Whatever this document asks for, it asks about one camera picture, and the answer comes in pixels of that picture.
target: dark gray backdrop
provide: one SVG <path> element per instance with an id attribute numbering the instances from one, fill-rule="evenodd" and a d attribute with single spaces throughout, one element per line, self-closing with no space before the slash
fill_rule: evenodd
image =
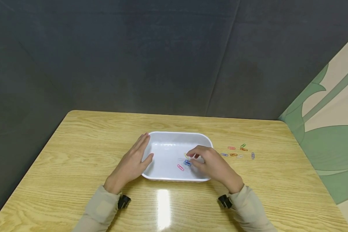
<path id="1" fill-rule="evenodd" d="M 0 209 L 69 110 L 275 120 L 348 1 L 0 0 Z"/>

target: green wall mural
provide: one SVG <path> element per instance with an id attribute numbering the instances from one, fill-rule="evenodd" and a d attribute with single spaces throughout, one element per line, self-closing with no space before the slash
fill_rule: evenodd
<path id="1" fill-rule="evenodd" d="M 348 220 L 348 44 L 279 120 L 291 129 Z"/>

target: wood grain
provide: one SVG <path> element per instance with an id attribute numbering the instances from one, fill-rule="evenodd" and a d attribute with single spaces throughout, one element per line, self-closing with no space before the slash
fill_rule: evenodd
<path id="1" fill-rule="evenodd" d="M 254 189 L 279 231 L 348 231 L 348 225 L 283 122 L 71 111 L 0 212 L 0 232 L 71 231 L 89 198 L 144 132 L 208 136 L 218 152 L 245 143 L 242 159 L 224 157 Z M 138 178 L 111 231 L 237 231 L 215 181 Z"/>

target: beige sleeve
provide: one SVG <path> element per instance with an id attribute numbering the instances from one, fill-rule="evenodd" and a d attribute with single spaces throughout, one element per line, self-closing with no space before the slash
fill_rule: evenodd
<path id="1" fill-rule="evenodd" d="M 99 186 L 72 232 L 105 232 L 115 217 L 120 195 L 109 193 L 102 185 Z"/>
<path id="2" fill-rule="evenodd" d="M 234 218 L 245 232 L 276 232 L 267 218 L 262 203 L 249 186 L 244 185 L 239 193 L 229 196 Z"/>

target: white plastic tray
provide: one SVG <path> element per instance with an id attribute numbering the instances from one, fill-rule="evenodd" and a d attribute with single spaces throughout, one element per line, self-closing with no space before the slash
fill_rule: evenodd
<path id="1" fill-rule="evenodd" d="M 213 147 L 208 137 L 199 133 L 165 131 L 154 131 L 149 135 L 150 142 L 144 151 L 142 160 L 145 160 L 151 153 L 154 153 L 154 157 L 142 176 L 150 180 L 166 181 L 202 182 L 210 180 L 193 165 L 184 164 L 186 159 L 190 159 L 185 154 L 197 145 Z M 204 162 L 201 156 L 197 160 Z"/>

